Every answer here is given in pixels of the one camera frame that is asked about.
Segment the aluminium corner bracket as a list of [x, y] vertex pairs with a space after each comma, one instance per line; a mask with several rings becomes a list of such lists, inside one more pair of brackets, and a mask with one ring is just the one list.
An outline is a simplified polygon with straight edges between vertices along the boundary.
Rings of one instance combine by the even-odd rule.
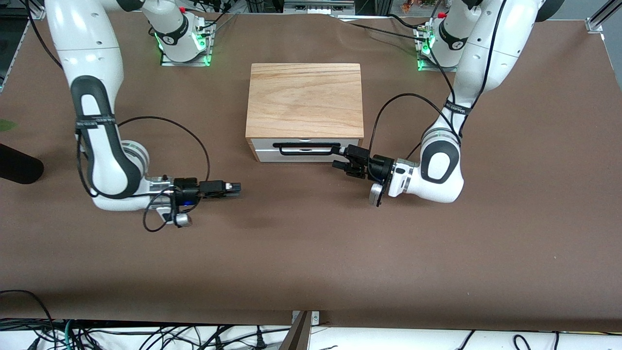
[[601, 33], [602, 25], [609, 20], [618, 10], [622, 9], [622, 0], [607, 0], [591, 17], [585, 20], [585, 26], [589, 33]]

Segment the grey background device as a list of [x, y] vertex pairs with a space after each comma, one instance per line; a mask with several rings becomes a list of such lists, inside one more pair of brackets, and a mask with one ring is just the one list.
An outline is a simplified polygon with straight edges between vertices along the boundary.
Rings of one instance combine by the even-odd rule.
[[353, 16], [354, 0], [284, 0], [284, 14], [327, 14]]

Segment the black cylindrical object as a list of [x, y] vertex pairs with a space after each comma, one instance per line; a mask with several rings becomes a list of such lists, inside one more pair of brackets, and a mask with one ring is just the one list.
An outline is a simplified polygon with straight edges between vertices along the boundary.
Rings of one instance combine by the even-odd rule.
[[44, 164], [35, 157], [0, 143], [0, 178], [18, 184], [33, 184], [44, 173]]

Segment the black metal drawer handle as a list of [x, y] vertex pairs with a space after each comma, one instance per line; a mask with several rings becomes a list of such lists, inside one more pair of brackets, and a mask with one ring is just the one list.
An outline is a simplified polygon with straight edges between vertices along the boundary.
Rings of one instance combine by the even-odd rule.
[[341, 149], [339, 142], [274, 142], [272, 146], [285, 157], [325, 157]]

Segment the brown table cover sheet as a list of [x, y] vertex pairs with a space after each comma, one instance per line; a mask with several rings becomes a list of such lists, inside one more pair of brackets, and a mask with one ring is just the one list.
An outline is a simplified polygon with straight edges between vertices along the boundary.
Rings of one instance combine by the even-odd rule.
[[125, 79], [118, 120], [155, 115], [205, 143], [211, 177], [238, 197], [202, 202], [193, 226], [149, 233], [141, 212], [96, 208], [76, 172], [62, 71], [29, 32], [0, 142], [45, 164], [0, 181], [0, 290], [35, 293], [53, 317], [335, 326], [622, 332], [622, 91], [582, 21], [533, 28], [501, 86], [464, 128], [464, 190], [369, 206], [370, 183], [330, 164], [265, 164], [246, 142], [252, 63], [358, 63], [365, 133], [391, 97], [442, 104], [404, 38], [327, 16], [222, 20], [210, 67], [162, 67], [140, 13], [110, 15]]

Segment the light wooden drawer cabinet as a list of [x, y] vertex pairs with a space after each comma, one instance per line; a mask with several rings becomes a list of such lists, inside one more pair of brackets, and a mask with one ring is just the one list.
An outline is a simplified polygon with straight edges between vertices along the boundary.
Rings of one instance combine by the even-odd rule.
[[360, 146], [360, 64], [253, 63], [246, 140], [258, 161], [251, 138], [358, 138]]

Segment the aluminium frame profile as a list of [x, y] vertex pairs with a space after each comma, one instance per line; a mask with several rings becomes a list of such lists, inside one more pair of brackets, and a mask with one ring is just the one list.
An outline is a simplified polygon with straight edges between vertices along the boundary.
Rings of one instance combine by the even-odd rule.
[[26, 17], [0, 17], [0, 95], [29, 27]]

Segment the white-front drawer with handle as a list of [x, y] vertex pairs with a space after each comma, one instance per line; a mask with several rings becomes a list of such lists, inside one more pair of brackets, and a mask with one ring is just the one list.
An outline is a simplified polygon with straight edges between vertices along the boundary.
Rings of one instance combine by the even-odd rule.
[[339, 142], [341, 147], [349, 144], [360, 144], [358, 138], [251, 138], [251, 143], [255, 150], [276, 149], [273, 148], [274, 142]]

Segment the plain white-front drawer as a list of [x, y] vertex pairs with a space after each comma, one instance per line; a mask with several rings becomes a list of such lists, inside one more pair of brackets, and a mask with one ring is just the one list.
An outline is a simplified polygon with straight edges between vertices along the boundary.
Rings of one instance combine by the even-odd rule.
[[287, 149], [283, 149], [281, 152], [279, 149], [262, 149], [256, 151], [256, 156], [259, 162], [333, 162], [345, 160], [340, 155], [315, 152], [314, 149], [309, 152], [295, 152]]

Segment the brown slanted post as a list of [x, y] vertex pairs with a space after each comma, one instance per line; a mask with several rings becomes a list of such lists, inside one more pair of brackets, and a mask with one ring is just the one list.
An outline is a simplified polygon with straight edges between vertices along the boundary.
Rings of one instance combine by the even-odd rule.
[[293, 312], [293, 325], [289, 328], [278, 350], [308, 350], [311, 328], [313, 326], [313, 312]]

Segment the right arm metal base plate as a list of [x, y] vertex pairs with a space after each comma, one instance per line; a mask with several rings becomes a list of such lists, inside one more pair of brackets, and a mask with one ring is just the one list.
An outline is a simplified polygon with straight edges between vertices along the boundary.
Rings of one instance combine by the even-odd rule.
[[161, 42], [158, 42], [158, 48], [160, 49], [161, 66], [170, 67], [209, 67], [211, 65], [212, 53], [215, 41], [216, 29], [215, 26], [209, 26], [206, 29], [197, 31], [193, 29], [192, 34], [189, 37], [192, 39], [193, 45], [192, 51], [196, 51], [196, 56], [187, 61], [175, 61], [165, 53], [164, 47]]

